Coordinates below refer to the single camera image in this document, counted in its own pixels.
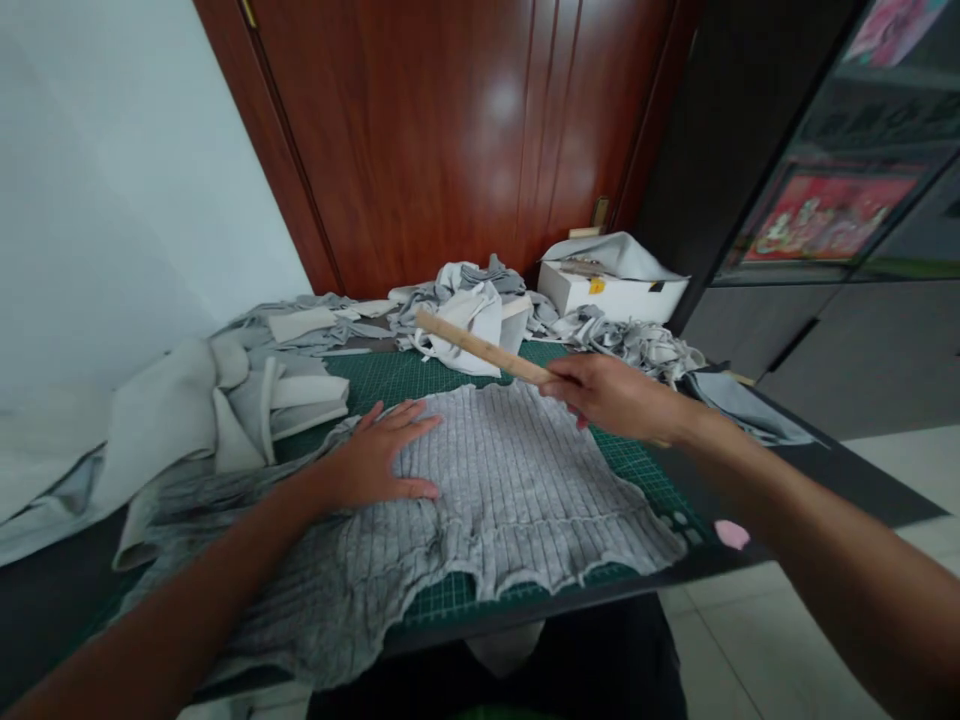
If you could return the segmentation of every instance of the green cutting mat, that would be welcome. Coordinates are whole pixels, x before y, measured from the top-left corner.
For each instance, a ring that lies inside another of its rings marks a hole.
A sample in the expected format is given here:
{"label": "green cutting mat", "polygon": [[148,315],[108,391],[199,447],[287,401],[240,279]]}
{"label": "green cutting mat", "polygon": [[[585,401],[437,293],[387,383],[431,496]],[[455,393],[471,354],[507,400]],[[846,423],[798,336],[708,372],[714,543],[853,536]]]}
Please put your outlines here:
{"label": "green cutting mat", "polygon": [[[525,342],[520,348],[521,356],[541,366],[565,354],[562,346],[550,343]],[[423,362],[423,356],[414,352],[328,358],[327,367],[331,375],[350,380],[348,407],[351,415],[367,412],[377,400],[383,400],[386,407],[390,407],[407,398],[455,390],[469,383],[483,387],[492,382],[507,385],[513,381],[510,375],[504,375],[499,380],[468,377],[435,360]],[[314,450],[335,425],[336,421],[325,423],[277,443],[277,461],[286,462]],[[672,516],[680,512],[686,516],[688,527],[695,529],[706,543],[715,542],[713,532],[707,530],[642,445],[593,427],[591,432],[610,468],[619,477],[640,487],[657,515]],[[636,577],[633,570],[611,563],[593,570],[586,578],[586,585],[594,587],[630,577]],[[578,587],[569,587],[563,592],[578,590]],[[498,601],[478,603],[475,597],[474,582],[470,575],[448,575],[442,582],[417,595],[403,621],[391,630],[391,634],[466,623],[518,605],[539,602],[549,594],[533,583],[524,583],[506,591]]]}

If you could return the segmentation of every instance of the person's leg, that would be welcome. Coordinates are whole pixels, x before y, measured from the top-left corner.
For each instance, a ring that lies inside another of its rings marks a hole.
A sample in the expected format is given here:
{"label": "person's leg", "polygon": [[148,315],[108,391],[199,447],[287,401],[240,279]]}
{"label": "person's leg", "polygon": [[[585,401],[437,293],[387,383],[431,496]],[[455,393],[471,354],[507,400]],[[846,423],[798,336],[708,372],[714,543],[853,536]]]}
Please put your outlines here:
{"label": "person's leg", "polygon": [[447,718],[499,699],[496,679],[454,642],[377,662],[349,685],[314,695],[308,717]]}
{"label": "person's leg", "polygon": [[508,700],[566,718],[685,718],[670,626],[656,593],[547,620],[508,679]]}

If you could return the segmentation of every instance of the door frame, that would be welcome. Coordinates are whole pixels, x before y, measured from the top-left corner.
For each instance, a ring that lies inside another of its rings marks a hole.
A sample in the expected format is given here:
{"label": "door frame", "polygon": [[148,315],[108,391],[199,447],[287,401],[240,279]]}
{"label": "door frame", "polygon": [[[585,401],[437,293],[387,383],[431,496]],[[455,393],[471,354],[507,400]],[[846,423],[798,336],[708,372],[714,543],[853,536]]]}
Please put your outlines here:
{"label": "door frame", "polygon": [[[194,0],[194,6],[313,291],[342,295],[340,271],[249,4],[246,0]],[[630,230],[637,220],[705,7],[706,0],[673,0],[653,84],[613,198],[611,231]]]}

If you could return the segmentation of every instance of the glass cabinet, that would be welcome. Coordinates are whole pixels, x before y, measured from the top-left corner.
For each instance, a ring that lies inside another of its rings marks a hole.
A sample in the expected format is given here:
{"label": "glass cabinet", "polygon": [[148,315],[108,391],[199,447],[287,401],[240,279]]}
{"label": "glass cabinet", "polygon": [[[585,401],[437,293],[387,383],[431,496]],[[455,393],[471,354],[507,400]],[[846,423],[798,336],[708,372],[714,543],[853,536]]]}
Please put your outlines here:
{"label": "glass cabinet", "polygon": [[960,0],[875,0],[712,284],[960,277]]}

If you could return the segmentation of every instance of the framed picture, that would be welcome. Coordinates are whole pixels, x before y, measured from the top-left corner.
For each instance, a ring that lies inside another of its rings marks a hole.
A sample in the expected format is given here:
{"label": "framed picture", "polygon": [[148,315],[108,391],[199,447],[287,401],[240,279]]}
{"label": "framed picture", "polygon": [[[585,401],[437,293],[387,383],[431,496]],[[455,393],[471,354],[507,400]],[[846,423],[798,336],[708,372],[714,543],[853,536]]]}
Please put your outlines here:
{"label": "framed picture", "polygon": [[843,61],[872,67],[900,63],[949,0],[876,0]]}
{"label": "framed picture", "polygon": [[788,165],[758,215],[743,260],[851,260],[878,236],[927,169]]}

